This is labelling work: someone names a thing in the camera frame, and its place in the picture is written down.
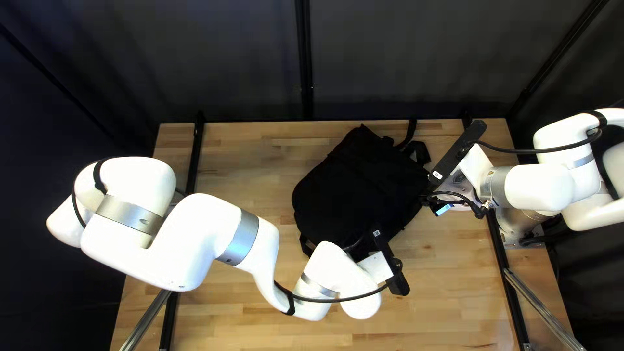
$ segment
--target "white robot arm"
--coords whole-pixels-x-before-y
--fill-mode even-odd
[[[94,186],[93,175],[97,173],[105,185],[105,194]],[[77,211],[86,226],[83,228],[78,220],[70,196],[48,218],[47,227],[59,240],[80,247],[89,257],[178,292],[198,287],[212,261],[220,260],[251,273],[272,306],[282,312],[289,310],[288,296],[273,282],[280,243],[278,229],[265,219],[207,194],[187,196],[165,220],[175,191],[175,175],[164,162],[121,157],[107,160],[99,171],[96,164],[91,164],[77,176],[74,190]],[[377,272],[367,272],[338,246],[322,242],[293,293],[316,299],[365,294],[392,276],[385,265],[377,265]],[[377,312],[381,296],[374,294],[341,304],[348,315],[365,319]],[[294,305],[295,316],[320,320],[331,304],[295,300]]]
[[[624,109],[597,109],[549,124],[535,133],[534,146],[546,149],[584,141],[588,131],[606,124],[624,127]],[[479,201],[498,207],[499,224],[508,234],[522,234],[518,232],[558,213],[572,230],[624,221],[624,199],[613,200],[608,193],[589,144],[537,157],[539,164],[492,167],[481,148],[473,145],[454,172],[466,175]],[[607,150],[602,161],[621,197],[624,143]],[[448,183],[438,190],[448,190]]]

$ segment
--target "black curtain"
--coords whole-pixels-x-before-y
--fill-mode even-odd
[[[88,163],[127,151],[0,37],[6,350],[108,350],[125,275],[54,238],[47,217]]]

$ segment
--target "wooden table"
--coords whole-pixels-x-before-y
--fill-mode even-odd
[[[379,136],[401,141],[407,121],[365,121]],[[513,147],[503,119],[487,119],[482,140]],[[293,218],[294,186],[358,121],[209,123],[205,126],[197,192],[225,199],[269,220],[280,230],[275,279],[294,287],[308,258]],[[463,132],[458,119],[418,122],[415,140],[427,144],[433,167]],[[184,188],[192,124],[160,126],[154,157],[172,166]],[[485,150],[495,166],[517,164],[513,155]],[[494,249],[484,220],[471,212],[434,217],[423,208],[390,242],[404,263],[408,296],[382,293],[367,320],[332,305],[320,322],[283,315],[267,303],[251,275],[214,262],[204,283],[180,296],[174,351],[186,350],[518,350]],[[569,327],[544,249],[508,250],[512,270]],[[128,277],[111,350],[118,350],[158,288]],[[535,344],[558,342],[521,299]],[[158,350],[164,309],[139,350]]]

